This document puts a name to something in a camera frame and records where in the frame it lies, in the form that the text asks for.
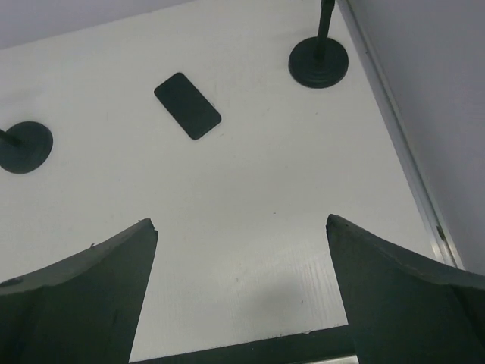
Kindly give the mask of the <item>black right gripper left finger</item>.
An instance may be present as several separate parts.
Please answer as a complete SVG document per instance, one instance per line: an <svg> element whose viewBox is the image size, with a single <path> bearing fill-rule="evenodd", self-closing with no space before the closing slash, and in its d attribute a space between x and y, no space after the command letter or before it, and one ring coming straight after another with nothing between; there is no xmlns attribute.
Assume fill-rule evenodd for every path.
<svg viewBox="0 0 485 364"><path fill-rule="evenodd" d="M127 363L154 262L148 218L1 283L3 363Z"/></svg>

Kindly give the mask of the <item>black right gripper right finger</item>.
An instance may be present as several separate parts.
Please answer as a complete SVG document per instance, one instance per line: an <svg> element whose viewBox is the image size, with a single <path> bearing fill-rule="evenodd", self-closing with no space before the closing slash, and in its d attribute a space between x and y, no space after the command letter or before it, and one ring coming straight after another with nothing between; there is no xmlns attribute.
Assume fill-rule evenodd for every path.
<svg viewBox="0 0 485 364"><path fill-rule="evenodd" d="M484 277L329 215L326 233L360 363L482 363Z"/></svg>

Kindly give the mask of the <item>black phone stand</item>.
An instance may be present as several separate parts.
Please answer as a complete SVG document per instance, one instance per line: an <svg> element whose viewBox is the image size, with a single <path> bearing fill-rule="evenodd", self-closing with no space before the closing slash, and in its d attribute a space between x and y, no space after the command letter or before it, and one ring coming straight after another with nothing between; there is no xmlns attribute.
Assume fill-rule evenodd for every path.
<svg viewBox="0 0 485 364"><path fill-rule="evenodd" d="M321 2L318 33L299 42L289 55L289 73L299 84L325 89L338 84L349 69L349 56L340 42L328 36L336 2Z"/></svg>
<svg viewBox="0 0 485 364"><path fill-rule="evenodd" d="M27 174L50 156L52 132L35 121L23 121L1 130L1 168L12 174Z"/></svg>

